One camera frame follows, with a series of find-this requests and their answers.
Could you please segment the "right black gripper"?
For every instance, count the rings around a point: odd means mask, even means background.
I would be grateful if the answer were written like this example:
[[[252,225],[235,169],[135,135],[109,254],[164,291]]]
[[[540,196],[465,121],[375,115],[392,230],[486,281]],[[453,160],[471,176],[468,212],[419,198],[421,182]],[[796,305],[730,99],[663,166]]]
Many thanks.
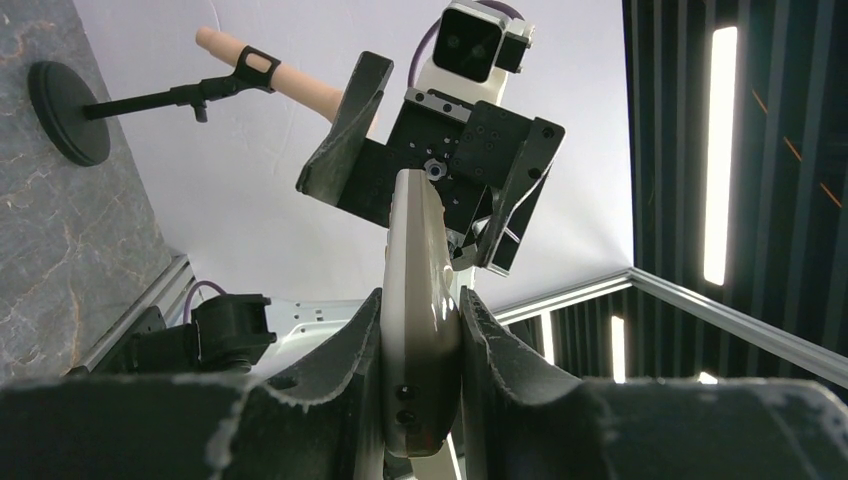
[[[444,206],[452,258],[511,268],[565,128],[485,101],[468,107],[412,91],[388,142],[364,143],[393,68],[381,55],[360,54],[296,190],[385,227],[396,175],[422,170]]]

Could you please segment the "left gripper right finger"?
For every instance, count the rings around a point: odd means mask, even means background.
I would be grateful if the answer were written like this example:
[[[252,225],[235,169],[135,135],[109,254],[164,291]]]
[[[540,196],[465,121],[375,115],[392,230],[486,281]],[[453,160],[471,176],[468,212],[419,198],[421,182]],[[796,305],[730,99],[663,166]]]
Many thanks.
[[[581,380],[464,289],[471,479],[843,479],[847,408],[803,380]]]

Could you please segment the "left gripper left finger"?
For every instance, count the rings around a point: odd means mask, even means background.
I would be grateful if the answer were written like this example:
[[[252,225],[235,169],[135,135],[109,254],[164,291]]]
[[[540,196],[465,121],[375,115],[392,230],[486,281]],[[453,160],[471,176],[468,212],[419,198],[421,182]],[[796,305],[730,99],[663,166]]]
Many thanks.
[[[375,289],[279,374],[73,375],[1,391],[5,479],[379,479]]]

